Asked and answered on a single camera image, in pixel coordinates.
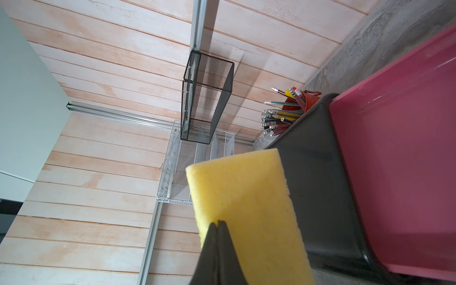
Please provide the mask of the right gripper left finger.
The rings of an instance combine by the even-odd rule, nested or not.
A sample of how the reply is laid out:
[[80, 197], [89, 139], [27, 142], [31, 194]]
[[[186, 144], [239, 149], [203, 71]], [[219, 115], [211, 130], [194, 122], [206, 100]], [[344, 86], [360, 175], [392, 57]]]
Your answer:
[[211, 223], [190, 285], [218, 285], [218, 283], [218, 228], [215, 223]]

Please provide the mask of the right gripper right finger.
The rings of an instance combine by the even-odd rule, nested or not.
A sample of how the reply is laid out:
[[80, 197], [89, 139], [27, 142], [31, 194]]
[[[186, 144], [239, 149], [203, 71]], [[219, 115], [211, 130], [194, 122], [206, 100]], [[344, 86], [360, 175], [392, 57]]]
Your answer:
[[221, 220], [217, 225], [217, 285], [247, 285], [228, 225]]

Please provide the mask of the black drawer cabinet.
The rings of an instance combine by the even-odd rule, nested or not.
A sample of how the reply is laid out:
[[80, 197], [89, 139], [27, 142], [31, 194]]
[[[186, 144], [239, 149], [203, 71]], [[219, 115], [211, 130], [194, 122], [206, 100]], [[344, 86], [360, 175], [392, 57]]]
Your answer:
[[320, 98], [269, 148], [280, 153], [311, 267], [397, 285], [365, 236], [329, 112], [336, 97]]

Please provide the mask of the pink top drawer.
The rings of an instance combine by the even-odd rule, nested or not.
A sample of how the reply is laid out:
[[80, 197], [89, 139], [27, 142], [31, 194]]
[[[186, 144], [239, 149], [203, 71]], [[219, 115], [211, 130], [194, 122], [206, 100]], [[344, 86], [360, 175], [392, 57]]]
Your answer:
[[456, 279], [456, 28], [330, 104], [368, 241], [399, 274]]

